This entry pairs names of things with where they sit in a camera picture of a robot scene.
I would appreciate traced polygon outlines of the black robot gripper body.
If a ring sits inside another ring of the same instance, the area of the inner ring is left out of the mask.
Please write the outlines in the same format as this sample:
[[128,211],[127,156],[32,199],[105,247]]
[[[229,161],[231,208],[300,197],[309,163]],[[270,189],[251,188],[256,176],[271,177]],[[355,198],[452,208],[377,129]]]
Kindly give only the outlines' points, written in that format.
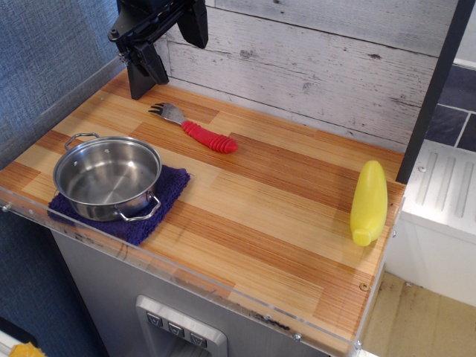
[[130,62],[139,43],[154,44],[190,8],[204,8],[204,1],[118,1],[118,17],[108,39],[118,47],[122,61]]

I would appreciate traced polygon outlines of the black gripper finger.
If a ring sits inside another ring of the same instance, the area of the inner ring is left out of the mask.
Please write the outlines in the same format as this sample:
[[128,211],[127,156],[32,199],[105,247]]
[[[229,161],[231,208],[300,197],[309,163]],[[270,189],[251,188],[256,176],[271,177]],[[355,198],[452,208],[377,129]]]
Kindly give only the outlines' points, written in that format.
[[178,28],[184,40],[198,48],[208,43],[208,15],[206,8],[190,8],[178,20]]
[[158,85],[168,84],[167,72],[155,46],[150,43],[139,43],[131,52],[133,66],[144,77],[151,77]]

